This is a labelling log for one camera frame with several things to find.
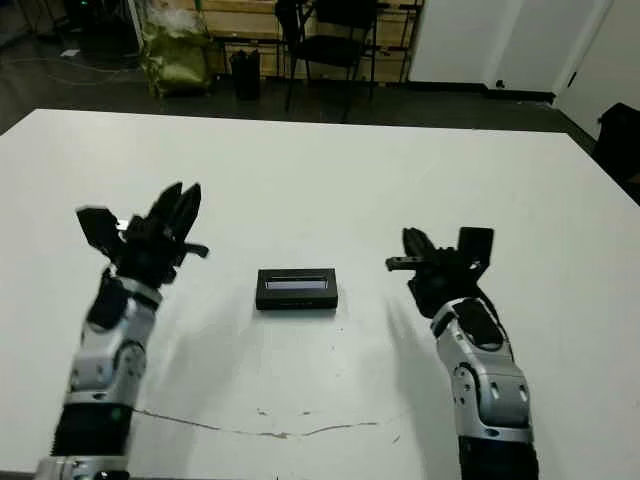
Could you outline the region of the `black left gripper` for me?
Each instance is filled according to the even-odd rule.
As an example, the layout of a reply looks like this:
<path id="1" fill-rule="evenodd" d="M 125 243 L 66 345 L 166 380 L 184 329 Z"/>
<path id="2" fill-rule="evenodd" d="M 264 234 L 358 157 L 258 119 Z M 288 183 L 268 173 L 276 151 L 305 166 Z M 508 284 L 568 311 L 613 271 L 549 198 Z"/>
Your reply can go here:
<path id="1" fill-rule="evenodd" d="M 112 261 L 117 276 L 159 289 L 174 282 L 187 255 L 209 255 L 207 246 L 185 242 L 198 216 L 201 185 L 194 183 L 184 192 L 182 186 L 177 182 L 167 187 L 147 217 L 134 215 L 127 223 Z"/>

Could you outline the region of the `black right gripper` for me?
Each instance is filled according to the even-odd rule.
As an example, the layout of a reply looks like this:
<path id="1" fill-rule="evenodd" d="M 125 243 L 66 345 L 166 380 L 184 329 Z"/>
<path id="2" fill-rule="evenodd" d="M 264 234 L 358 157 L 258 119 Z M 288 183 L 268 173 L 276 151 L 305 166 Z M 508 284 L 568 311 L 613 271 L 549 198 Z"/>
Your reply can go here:
<path id="1" fill-rule="evenodd" d="M 488 268 L 485 258 L 469 258 L 448 247 L 436 247 L 426 233 L 402 231 L 405 255 L 385 260 L 388 271 L 412 271 L 408 287 L 421 315 L 434 318 L 448 302 L 479 297 L 479 278 Z"/>

